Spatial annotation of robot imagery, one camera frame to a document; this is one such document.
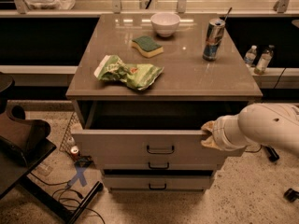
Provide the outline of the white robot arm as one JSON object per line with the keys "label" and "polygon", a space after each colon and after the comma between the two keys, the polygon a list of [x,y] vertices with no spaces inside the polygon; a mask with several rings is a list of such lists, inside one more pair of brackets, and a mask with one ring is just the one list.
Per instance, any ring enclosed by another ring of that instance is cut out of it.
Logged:
{"label": "white robot arm", "polygon": [[296,105],[259,103],[237,115],[218,117],[201,129],[209,132],[204,147],[235,151],[259,144],[299,156],[299,110]]}

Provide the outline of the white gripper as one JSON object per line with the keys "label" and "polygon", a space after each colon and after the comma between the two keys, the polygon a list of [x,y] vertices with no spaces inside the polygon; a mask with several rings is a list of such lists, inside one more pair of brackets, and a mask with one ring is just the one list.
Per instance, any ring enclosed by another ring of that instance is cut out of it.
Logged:
{"label": "white gripper", "polygon": [[249,145],[249,140],[239,128],[237,115],[221,116],[216,121],[210,120],[201,129],[211,132],[213,136],[201,141],[203,147],[215,148],[217,144],[221,150],[233,151]]}

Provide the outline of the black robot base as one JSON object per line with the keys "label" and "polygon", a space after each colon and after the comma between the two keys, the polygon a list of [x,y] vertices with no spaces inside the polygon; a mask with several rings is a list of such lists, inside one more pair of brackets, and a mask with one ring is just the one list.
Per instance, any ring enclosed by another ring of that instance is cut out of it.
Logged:
{"label": "black robot base", "polygon": [[93,197],[103,189],[103,184],[96,182],[86,197],[69,210],[28,177],[56,146],[47,139],[50,125],[46,121],[27,119],[20,106],[7,106],[8,94],[14,85],[12,76],[0,73],[0,198],[16,185],[21,185],[65,224],[74,224]]}

